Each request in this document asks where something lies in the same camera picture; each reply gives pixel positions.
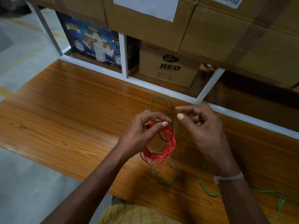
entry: fingernail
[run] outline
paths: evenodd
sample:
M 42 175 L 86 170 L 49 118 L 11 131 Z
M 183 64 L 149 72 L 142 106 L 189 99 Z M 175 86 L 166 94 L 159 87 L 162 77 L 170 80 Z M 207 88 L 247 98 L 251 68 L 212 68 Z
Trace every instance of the fingernail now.
M 166 127 L 168 125 L 168 122 L 165 121 L 162 123 L 162 125 L 163 125 L 163 127 Z
M 177 118 L 178 118 L 179 120 L 182 120 L 182 118 L 184 118 L 184 116 L 183 116 L 182 113 L 179 113 L 179 114 L 177 114 L 176 116 L 177 116 Z

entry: string wristband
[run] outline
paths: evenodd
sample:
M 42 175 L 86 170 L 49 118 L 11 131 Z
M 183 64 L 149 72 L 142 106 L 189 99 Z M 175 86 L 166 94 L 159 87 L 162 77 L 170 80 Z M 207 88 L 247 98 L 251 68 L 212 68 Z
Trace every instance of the string wristband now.
M 239 180 L 241 178 L 244 178 L 244 175 L 242 172 L 240 172 L 239 174 L 235 175 L 235 176 L 232 176 L 232 177 L 220 177 L 220 176 L 214 176 L 214 183 L 215 185 L 218 185 L 219 184 L 219 181 L 226 181 L 226 180 L 229 180 L 229 181 L 236 181 L 236 180 Z

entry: white metal frame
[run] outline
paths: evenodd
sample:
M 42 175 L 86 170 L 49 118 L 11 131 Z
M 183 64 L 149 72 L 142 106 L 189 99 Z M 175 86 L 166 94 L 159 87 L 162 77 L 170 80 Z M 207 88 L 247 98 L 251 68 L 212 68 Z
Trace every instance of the white metal frame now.
M 185 94 L 181 94 L 169 89 L 166 89 L 164 87 L 161 86 L 157 86 L 155 84 L 152 83 L 148 83 L 139 79 L 135 79 L 133 77 L 129 76 L 129 71 L 128 71 L 128 59 L 127 59 L 127 46 L 126 46 L 126 35 L 123 35 L 121 33 L 119 33 L 119 44 L 120 44 L 120 51 L 121 51 L 121 63 L 122 63 L 122 74 L 116 72 L 116 71 L 112 71 L 109 69 L 106 69 L 104 67 L 100 67 L 98 65 L 95 64 L 90 64 L 88 62 L 82 61 L 82 60 L 78 60 L 76 58 L 70 57 L 68 55 L 65 55 L 65 53 L 67 51 L 69 51 L 69 49 L 71 49 L 71 47 L 69 46 L 68 48 L 61 50 L 58 46 L 57 41 L 55 40 L 55 37 L 53 36 L 49 26 L 47 25 L 47 22 L 45 21 L 41 11 L 39 10 L 38 6 L 34 3 L 28 3 L 31 11 L 33 12 L 33 14 L 35 14 L 38 18 L 39 24 L 42 28 L 42 30 L 44 31 L 44 33 L 46 34 L 46 36 L 48 37 L 50 43 L 52 44 L 53 48 L 57 51 L 57 53 L 60 56 L 61 60 L 79 65 L 81 67 L 85 67 L 94 71 L 97 71 L 99 73 L 105 74 L 105 75 L 109 75 L 111 77 L 117 78 L 117 79 L 121 79 L 123 81 L 135 84 L 137 86 L 141 86 L 153 91 L 156 91 L 158 93 L 162 93 L 165 94 L 167 96 L 170 97 L 174 97 L 192 104 L 199 104 L 203 102 L 203 99 L 205 98 L 205 96 L 208 94 L 208 92 L 211 90 L 211 88 L 215 85 L 215 83 L 218 81 L 218 79 L 221 77 L 221 75 L 224 73 L 225 69 L 222 68 L 218 68 L 214 74 L 212 75 L 212 77 L 209 79 L 209 81 L 207 82 L 207 84 L 204 86 L 203 90 L 200 92 L 200 94 L 198 95 L 197 98 L 194 97 L 190 97 L 187 96 Z M 259 126 L 259 127 L 263 127 L 266 128 L 268 130 L 274 131 L 274 132 L 278 132 L 284 135 L 287 135 L 289 137 L 292 138 L 296 138 L 299 139 L 299 132 L 296 131 L 292 131 L 235 111 L 232 111 L 230 109 L 227 108 L 223 108 L 221 106 L 218 105 L 214 105 L 214 104 L 210 104 L 208 103 L 211 108 L 215 111 L 215 112 L 219 112 L 222 113 L 224 115 L 251 123 L 253 125 Z

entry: table top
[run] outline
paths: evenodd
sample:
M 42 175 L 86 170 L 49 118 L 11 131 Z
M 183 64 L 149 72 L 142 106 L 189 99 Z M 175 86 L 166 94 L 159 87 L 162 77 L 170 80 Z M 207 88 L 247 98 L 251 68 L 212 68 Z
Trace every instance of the table top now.
M 0 103 L 0 146 L 59 171 L 84 180 L 116 145 L 130 120 L 150 108 L 154 91 L 58 60 Z M 184 101 L 169 98 L 170 117 Z M 163 98 L 153 101 L 153 110 L 168 112 Z M 241 163 L 251 188 L 276 189 L 299 202 L 299 141 L 285 135 L 219 115 L 230 145 Z M 187 130 L 180 126 L 189 136 Z M 109 193 L 129 203 L 155 208 L 181 222 L 227 223 L 221 197 L 208 196 L 200 186 L 199 170 L 204 157 L 193 142 L 180 134 L 172 158 L 179 174 L 171 186 L 160 184 L 140 155 L 121 169 Z M 159 136 L 149 144 L 162 145 Z M 159 168 L 157 176 L 169 182 L 175 174 L 171 163 Z M 202 182 L 211 192 L 213 167 L 202 173 Z M 279 196 L 254 192 L 271 223 L 277 215 Z M 298 222 L 298 210 L 286 203 L 282 217 Z

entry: plaid fabric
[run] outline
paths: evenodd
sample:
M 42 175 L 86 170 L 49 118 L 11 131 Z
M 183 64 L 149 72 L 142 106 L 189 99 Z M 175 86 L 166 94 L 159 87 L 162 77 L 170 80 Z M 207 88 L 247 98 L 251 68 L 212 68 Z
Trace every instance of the plaid fabric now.
M 180 224 L 160 212 L 138 205 L 119 203 L 109 206 L 100 217 L 97 224 Z

